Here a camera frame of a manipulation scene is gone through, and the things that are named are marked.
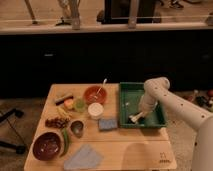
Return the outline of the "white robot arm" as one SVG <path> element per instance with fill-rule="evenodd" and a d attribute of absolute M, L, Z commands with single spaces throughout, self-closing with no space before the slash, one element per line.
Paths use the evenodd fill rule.
<path fill-rule="evenodd" d="M 166 77 L 144 82 L 139 102 L 143 116 L 150 114 L 160 102 L 196 131 L 191 171 L 213 171 L 213 113 L 171 93 Z"/>

